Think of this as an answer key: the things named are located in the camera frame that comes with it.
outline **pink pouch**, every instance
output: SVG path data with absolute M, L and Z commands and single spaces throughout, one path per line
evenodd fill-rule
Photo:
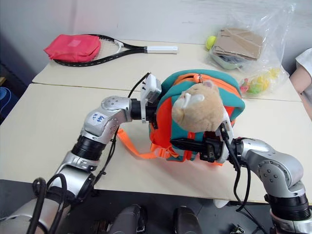
M 91 35 L 59 35 L 44 49 L 50 59 L 68 62 L 89 62 L 99 52 L 99 37 Z

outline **gray floor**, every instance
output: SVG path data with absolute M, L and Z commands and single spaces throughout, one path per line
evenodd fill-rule
M 0 180 L 0 218 L 9 215 L 32 197 L 31 184 Z M 205 234 L 229 234 L 233 225 L 240 225 L 247 234 L 251 234 L 256 229 L 250 220 L 235 211 L 236 207 L 226 206 L 217 209 L 209 199 L 100 191 L 98 196 L 90 197 L 70 212 L 59 234 L 91 234 L 91 227 L 95 220 L 113 221 L 123 208 L 132 204 L 144 205 L 147 208 L 148 234 L 171 234 L 172 213 L 181 205 L 191 208 L 197 214 Z M 253 204 L 248 205 L 248 208 L 269 231 L 272 226 L 269 206 Z

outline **white racket grip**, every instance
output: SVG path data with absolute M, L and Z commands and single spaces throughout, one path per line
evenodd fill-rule
M 177 54 L 177 46 L 146 46 L 148 54 Z

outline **teddy bear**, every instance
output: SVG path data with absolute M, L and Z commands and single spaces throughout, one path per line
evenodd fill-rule
M 172 107 L 172 119 L 185 131 L 216 131 L 223 120 L 218 87 L 210 80 L 184 91 Z

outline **person's arm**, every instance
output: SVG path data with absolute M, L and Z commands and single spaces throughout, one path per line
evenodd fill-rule
M 312 83 L 310 74 L 303 66 L 298 65 L 297 70 L 291 75 L 290 79 L 295 90 L 298 92 L 310 119 L 312 119 L 312 105 L 302 95 L 302 92 Z

